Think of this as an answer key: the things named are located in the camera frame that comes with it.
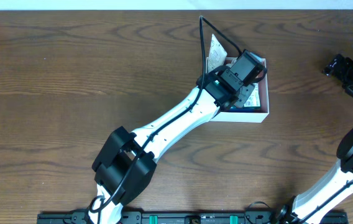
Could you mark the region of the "green white soap box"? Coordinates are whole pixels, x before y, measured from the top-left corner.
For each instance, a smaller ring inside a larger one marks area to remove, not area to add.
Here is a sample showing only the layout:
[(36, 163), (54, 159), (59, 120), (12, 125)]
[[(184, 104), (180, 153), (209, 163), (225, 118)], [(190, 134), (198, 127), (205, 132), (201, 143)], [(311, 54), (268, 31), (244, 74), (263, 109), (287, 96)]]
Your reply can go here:
[(254, 84), (254, 90), (250, 94), (247, 101), (244, 103), (243, 109), (260, 109), (261, 102), (260, 102), (260, 95), (259, 95), (259, 85), (257, 83)]

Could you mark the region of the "white Pantene lotion tube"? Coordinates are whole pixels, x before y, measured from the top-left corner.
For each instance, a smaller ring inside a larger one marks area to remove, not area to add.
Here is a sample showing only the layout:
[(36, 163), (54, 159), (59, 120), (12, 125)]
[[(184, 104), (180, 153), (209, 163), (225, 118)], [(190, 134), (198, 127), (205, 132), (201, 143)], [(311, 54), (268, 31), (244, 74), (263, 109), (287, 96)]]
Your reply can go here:
[(207, 57), (207, 72), (213, 71), (215, 68), (224, 65), (227, 52), (217, 40), (214, 34), (211, 35), (211, 43), (209, 48), (209, 55)]

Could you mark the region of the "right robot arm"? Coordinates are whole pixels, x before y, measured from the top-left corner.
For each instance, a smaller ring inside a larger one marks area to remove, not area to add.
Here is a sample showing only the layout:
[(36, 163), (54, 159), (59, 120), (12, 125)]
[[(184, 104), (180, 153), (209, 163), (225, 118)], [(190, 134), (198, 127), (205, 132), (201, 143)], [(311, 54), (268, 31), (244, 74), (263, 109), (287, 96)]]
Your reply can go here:
[[(323, 73), (341, 81), (344, 91), (353, 97), (353, 60), (337, 54)], [(353, 128), (338, 145), (337, 161), (307, 191), (294, 196), (270, 218), (271, 223), (320, 223), (326, 214), (353, 194)]]

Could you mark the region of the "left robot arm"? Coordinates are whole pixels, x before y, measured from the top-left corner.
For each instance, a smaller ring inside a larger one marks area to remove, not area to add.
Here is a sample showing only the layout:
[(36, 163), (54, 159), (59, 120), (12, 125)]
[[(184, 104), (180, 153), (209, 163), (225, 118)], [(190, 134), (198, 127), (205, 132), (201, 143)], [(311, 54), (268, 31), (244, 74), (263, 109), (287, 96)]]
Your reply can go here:
[(92, 164), (98, 193), (89, 206), (90, 222), (117, 223), (165, 152), (201, 124), (243, 106), (266, 74), (264, 59), (245, 50), (231, 66), (204, 72), (189, 95), (155, 121), (132, 132), (114, 130)]

